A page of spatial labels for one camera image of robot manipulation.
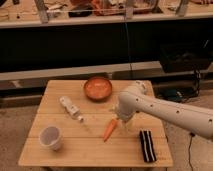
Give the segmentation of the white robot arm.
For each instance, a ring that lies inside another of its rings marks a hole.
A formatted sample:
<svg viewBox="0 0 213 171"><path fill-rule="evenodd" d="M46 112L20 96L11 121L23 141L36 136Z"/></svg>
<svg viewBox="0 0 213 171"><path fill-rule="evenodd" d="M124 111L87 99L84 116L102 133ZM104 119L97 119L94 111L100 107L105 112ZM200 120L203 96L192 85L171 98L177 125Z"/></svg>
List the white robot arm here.
<svg viewBox="0 0 213 171"><path fill-rule="evenodd" d="M115 113L128 122L136 111L150 114L213 141L213 109L175 103L147 95L144 81L136 80L118 94Z"/></svg>

